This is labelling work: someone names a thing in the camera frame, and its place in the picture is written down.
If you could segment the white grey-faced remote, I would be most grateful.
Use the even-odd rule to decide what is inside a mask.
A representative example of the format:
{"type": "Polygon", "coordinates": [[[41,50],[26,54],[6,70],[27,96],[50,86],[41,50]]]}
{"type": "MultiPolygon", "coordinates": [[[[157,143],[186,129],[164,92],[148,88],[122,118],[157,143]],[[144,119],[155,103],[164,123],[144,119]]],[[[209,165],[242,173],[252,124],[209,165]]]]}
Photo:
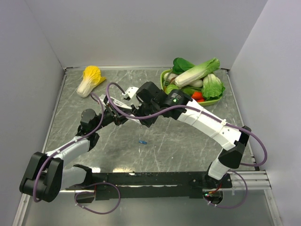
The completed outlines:
{"type": "MultiPolygon", "coordinates": [[[[123,111],[124,113],[133,116],[133,114],[131,113],[132,108],[129,106],[123,107],[123,106],[118,106],[118,108],[123,111]]],[[[132,119],[132,118],[128,118],[126,117],[126,119],[134,121],[136,123],[138,123],[139,125],[141,125],[141,122],[138,119],[132,119]]]]}

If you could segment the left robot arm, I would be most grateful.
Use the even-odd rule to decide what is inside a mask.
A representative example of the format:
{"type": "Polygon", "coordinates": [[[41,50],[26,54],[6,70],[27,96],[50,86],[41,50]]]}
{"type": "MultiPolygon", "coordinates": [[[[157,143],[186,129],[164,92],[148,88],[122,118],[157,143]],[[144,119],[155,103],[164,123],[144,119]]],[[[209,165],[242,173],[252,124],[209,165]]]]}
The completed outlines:
{"type": "Polygon", "coordinates": [[[75,137],[67,144],[48,153],[34,153],[21,180],[19,191],[35,197],[36,201],[53,201],[61,190],[78,185],[88,189],[93,183],[92,169],[76,164],[66,169],[75,158],[92,150],[99,139],[101,128],[114,123],[119,126],[127,118],[118,114],[109,105],[103,113],[86,109],[81,114],[80,125],[75,137]]]}

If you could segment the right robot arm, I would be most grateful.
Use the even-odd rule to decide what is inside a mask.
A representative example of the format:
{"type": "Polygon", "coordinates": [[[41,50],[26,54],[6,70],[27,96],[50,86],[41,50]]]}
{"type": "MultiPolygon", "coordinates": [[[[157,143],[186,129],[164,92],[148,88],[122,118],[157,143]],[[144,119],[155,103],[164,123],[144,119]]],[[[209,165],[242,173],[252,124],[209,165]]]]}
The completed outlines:
{"type": "Polygon", "coordinates": [[[126,94],[127,99],[131,100],[133,115],[140,117],[140,122],[147,127],[156,121],[156,118],[150,118],[150,115],[157,115],[158,112],[165,110],[162,116],[198,129],[222,147],[205,176],[209,187],[217,187],[228,170],[240,166],[250,129],[230,127],[226,120],[213,115],[179,89],[172,89],[166,94],[149,81],[140,88],[129,87],[126,94]]]}

